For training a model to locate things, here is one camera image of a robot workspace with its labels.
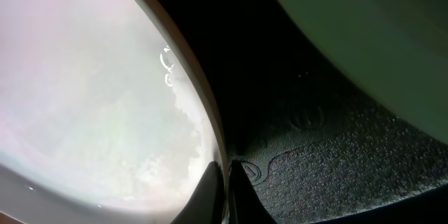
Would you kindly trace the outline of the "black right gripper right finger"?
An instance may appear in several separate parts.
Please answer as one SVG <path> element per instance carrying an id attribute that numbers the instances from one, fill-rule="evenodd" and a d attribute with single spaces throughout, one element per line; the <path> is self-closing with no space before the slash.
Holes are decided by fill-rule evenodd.
<path id="1" fill-rule="evenodd" d="M 259 200 L 240 161 L 230 169 L 229 224 L 276 224 Z"/>

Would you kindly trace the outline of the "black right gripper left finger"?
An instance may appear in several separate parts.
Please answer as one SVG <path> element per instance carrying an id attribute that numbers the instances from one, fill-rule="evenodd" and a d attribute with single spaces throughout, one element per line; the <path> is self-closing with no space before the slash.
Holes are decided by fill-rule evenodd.
<path id="1" fill-rule="evenodd" d="M 222 170 L 217 162 L 210 162 L 188 203 L 171 224 L 222 223 L 224 203 Z"/>

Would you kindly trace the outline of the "white plate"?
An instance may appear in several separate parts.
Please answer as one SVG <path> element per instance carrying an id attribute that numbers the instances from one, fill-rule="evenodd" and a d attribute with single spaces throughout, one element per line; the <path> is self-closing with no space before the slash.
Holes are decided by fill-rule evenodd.
<path id="1" fill-rule="evenodd" d="M 1 212 L 172 223 L 228 160 L 207 79 L 158 0 L 1 0 Z"/>

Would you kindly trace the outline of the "black round tray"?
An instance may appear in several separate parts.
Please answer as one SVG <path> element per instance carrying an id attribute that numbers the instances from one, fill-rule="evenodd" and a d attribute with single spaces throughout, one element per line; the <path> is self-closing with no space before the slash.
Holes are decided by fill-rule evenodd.
<path id="1" fill-rule="evenodd" d="M 277 0 L 158 0 L 277 223 L 446 223 L 447 146 L 350 82 Z"/>

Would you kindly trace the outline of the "mint green plate right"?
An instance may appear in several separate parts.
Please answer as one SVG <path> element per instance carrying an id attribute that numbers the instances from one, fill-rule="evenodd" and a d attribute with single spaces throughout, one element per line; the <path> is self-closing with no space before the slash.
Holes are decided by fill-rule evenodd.
<path id="1" fill-rule="evenodd" d="M 278 0 L 352 82 L 447 141 L 447 0 Z"/>

